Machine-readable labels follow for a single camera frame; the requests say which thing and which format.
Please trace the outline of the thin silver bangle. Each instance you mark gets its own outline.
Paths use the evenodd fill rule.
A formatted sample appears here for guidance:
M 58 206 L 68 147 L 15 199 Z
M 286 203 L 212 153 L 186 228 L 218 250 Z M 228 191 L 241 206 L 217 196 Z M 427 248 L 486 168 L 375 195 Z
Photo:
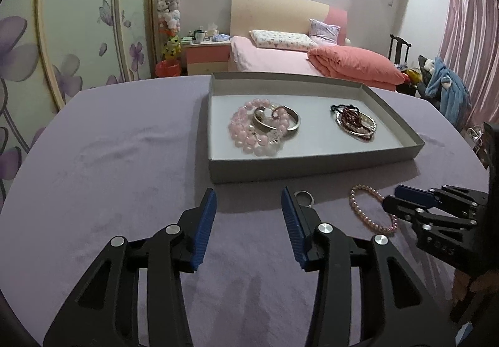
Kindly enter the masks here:
M 372 139 L 377 130 L 376 122 L 358 110 L 343 108 L 337 111 L 336 122 L 346 133 L 366 140 Z

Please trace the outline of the blue clothing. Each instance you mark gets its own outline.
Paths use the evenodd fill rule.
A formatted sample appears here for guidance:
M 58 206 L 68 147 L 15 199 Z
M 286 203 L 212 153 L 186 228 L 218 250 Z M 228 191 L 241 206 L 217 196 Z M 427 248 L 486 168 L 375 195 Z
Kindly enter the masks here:
M 440 57 L 434 59 L 434 71 L 424 93 L 432 99 L 440 93 L 439 111 L 456 129 L 462 126 L 471 106 L 468 88 Z

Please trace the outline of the dark wooden chair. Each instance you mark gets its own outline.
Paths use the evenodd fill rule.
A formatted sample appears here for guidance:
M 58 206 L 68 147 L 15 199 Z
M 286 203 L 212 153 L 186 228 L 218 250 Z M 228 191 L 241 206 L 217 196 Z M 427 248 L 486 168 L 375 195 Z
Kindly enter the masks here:
M 409 58 L 409 50 L 412 47 L 412 44 L 408 43 L 405 39 L 393 35 L 390 35 L 390 47 L 389 47 L 389 52 L 388 52 L 388 59 L 390 60 L 392 58 L 392 55 L 394 55 L 393 63 L 395 65 L 403 65 L 406 64 Z M 405 49 L 405 56 L 403 58 L 402 53 L 403 49 Z

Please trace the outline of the coral folded duvet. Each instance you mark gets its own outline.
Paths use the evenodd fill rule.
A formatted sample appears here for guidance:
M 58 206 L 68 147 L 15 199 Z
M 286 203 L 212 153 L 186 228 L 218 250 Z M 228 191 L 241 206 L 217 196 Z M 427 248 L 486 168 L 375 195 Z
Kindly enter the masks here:
M 308 51 L 309 62 L 323 76 L 361 82 L 374 88 L 395 91 L 407 77 L 388 58 L 371 50 L 323 45 Z

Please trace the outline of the purple tablecloth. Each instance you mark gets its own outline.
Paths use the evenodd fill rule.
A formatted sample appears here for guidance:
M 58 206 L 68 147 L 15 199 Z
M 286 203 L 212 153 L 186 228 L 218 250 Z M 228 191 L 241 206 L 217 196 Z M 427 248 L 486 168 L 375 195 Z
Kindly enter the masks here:
M 89 89 L 41 134 L 1 211 L 1 290 L 35 341 L 42 342 L 107 241 L 154 235 L 211 186 L 209 84 L 206 76 L 184 76 Z M 216 188 L 205 260 L 182 279 L 195 345 L 304 344 L 317 276 L 294 260 L 281 212 L 283 186 L 310 192 L 324 220 L 359 238 L 370 233 L 348 205 L 356 184 L 386 195 L 399 184 L 487 190 L 487 171 L 435 108 L 398 93 L 381 96 L 424 139 L 414 160 Z

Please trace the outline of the pink curtain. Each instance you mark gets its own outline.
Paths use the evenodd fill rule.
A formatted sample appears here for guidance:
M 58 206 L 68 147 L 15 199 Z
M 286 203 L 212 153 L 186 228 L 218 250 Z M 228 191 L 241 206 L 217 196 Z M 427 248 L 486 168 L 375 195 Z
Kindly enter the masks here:
M 440 56 L 468 88 L 465 124 L 498 123 L 498 0 L 449 0 Z

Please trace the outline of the grey cardboard tray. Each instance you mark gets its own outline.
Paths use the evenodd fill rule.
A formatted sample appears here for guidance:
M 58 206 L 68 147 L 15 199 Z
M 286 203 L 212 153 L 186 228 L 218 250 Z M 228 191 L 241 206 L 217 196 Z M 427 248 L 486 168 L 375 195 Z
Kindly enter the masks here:
M 272 156 L 246 153 L 229 130 L 233 114 L 251 99 L 284 105 L 300 119 Z M 332 105 L 354 105 L 371 117 L 368 141 L 342 129 Z M 265 72 L 219 72 L 211 76 L 207 116 L 208 165 L 217 184 L 274 180 L 392 164 L 414 159 L 423 139 L 381 98 L 357 82 Z

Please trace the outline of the lilac floral pillow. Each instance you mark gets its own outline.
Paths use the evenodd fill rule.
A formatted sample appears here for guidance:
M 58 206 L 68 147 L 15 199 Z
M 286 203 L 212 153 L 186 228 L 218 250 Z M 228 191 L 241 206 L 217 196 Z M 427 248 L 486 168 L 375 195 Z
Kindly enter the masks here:
M 329 44 L 338 44 L 341 27 L 310 18 L 310 38 L 318 38 Z

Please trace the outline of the white patterned pillow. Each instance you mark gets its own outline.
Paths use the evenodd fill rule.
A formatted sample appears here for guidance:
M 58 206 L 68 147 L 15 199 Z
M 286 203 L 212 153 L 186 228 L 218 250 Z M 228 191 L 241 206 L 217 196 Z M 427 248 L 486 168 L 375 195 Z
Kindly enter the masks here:
M 249 32 L 254 45 L 262 49 L 306 52 L 318 44 L 307 34 L 254 29 Z

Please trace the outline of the beige bed headboard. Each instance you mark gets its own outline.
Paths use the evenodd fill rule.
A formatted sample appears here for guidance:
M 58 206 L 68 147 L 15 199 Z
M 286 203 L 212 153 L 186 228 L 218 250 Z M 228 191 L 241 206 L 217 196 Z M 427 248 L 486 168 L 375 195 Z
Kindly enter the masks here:
M 232 0 L 230 34 L 248 37 L 254 29 L 308 33 L 310 18 L 340 27 L 347 39 L 348 12 L 310 0 Z

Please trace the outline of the pink bedside table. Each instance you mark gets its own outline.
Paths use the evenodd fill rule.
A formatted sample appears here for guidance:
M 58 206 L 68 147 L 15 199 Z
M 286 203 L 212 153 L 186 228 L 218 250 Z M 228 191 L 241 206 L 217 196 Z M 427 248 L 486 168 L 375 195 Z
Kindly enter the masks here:
M 209 75 L 213 72 L 228 71 L 230 41 L 185 44 L 183 52 L 187 74 Z

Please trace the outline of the red bucket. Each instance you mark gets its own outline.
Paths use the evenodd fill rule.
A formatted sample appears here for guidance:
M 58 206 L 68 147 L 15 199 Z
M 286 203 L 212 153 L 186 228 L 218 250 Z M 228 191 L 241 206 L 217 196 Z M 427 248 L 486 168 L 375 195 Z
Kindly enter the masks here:
M 155 74 L 157 77 L 181 76 L 182 67 L 179 60 L 163 60 L 156 64 Z

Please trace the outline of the white mug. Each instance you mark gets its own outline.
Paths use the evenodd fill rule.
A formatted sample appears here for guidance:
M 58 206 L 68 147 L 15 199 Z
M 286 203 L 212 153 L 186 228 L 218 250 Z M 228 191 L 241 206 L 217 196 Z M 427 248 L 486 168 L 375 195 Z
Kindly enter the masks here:
M 196 44 L 200 44 L 205 40 L 206 33 L 202 30 L 196 30 L 194 33 L 194 41 Z

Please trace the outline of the floral wardrobe doors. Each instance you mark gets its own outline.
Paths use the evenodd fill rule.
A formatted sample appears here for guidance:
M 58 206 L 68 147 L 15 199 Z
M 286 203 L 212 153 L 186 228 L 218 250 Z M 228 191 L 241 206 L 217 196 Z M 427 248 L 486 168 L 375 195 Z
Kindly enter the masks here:
M 77 93 L 151 77 L 151 0 L 1 0 L 1 191 Z

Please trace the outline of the plush toy tower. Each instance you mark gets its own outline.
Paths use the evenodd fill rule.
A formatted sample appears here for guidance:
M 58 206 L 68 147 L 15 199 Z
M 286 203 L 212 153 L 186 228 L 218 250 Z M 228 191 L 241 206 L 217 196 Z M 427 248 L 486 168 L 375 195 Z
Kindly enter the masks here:
M 160 61 L 177 60 L 181 52 L 180 0 L 157 0 L 157 55 Z

